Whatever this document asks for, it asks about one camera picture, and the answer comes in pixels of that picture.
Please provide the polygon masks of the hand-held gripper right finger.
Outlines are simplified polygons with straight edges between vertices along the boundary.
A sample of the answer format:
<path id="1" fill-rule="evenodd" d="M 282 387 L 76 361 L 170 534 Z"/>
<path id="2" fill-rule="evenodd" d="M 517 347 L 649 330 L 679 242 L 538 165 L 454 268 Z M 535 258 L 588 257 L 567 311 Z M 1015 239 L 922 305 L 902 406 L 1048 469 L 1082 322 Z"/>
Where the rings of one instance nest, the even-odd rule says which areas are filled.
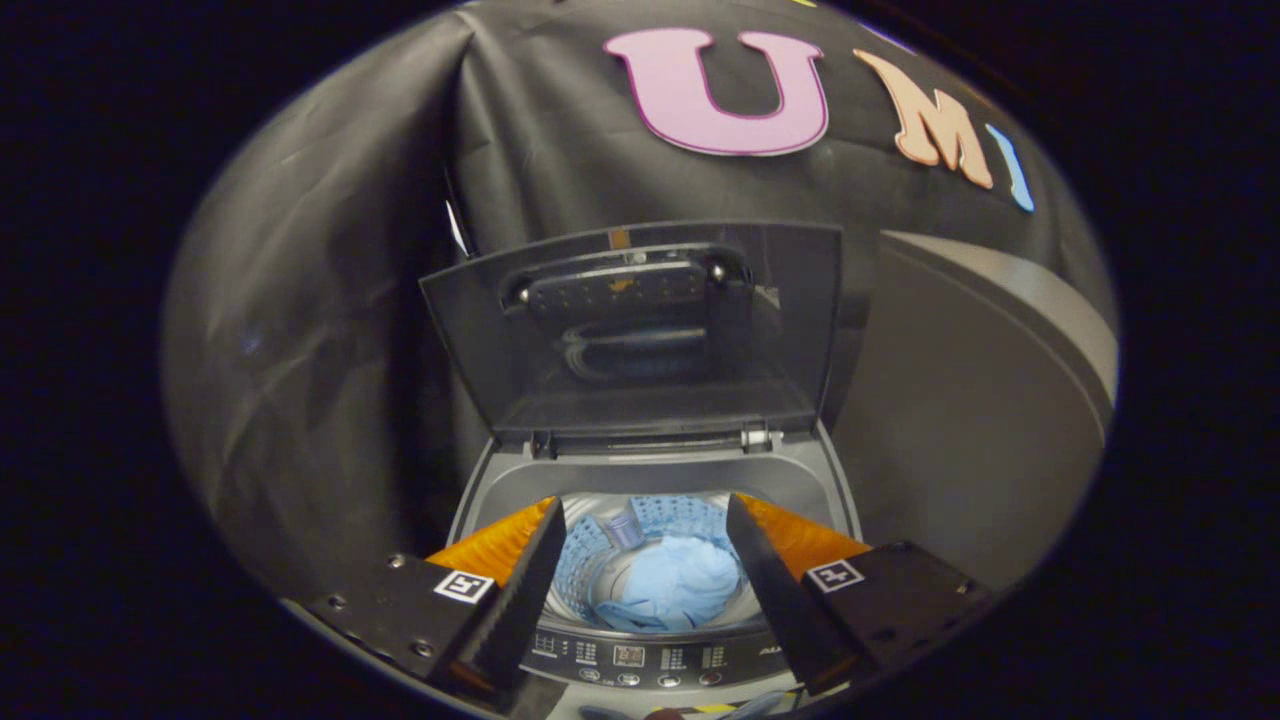
<path id="1" fill-rule="evenodd" d="M 750 495 L 730 496 L 724 524 L 790 671 L 812 694 L 906 670 L 996 598 L 911 541 L 865 544 Z"/>

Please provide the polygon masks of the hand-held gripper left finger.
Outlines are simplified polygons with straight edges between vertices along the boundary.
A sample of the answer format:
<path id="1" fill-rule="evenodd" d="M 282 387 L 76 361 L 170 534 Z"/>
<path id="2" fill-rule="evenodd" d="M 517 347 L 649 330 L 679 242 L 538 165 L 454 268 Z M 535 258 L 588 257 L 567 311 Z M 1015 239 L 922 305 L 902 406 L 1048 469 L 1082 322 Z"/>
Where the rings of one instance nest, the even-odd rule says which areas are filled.
<path id="1" fill-rule="evenodd" d="M 540 498 L 428 557 L 387 553 L 285 609 L 361 666 L 466 714 L 507 714 L 567 537 Z"/>

